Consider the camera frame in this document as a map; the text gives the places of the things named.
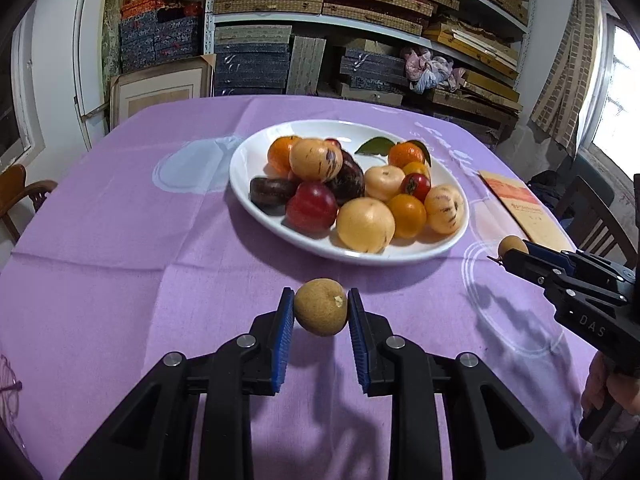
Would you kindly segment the person's right hand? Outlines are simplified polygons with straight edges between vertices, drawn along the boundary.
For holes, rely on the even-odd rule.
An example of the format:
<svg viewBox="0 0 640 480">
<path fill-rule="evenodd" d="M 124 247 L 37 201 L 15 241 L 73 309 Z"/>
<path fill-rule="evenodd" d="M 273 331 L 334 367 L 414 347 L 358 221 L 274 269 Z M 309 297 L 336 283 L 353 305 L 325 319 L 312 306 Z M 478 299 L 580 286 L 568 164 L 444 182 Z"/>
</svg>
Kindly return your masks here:
<svg viewBox="0 0 640 480">
<path fill-rule="evenodd" d="M 631 415 L 640 414 L 639 379 L 609 372 L 605 366 L 604 355 L 597 352 L 589 367 L 589 374 L 580 405 L 587 413 L 593 408 L 602 408 L 605 393 Z"/>
</svg>

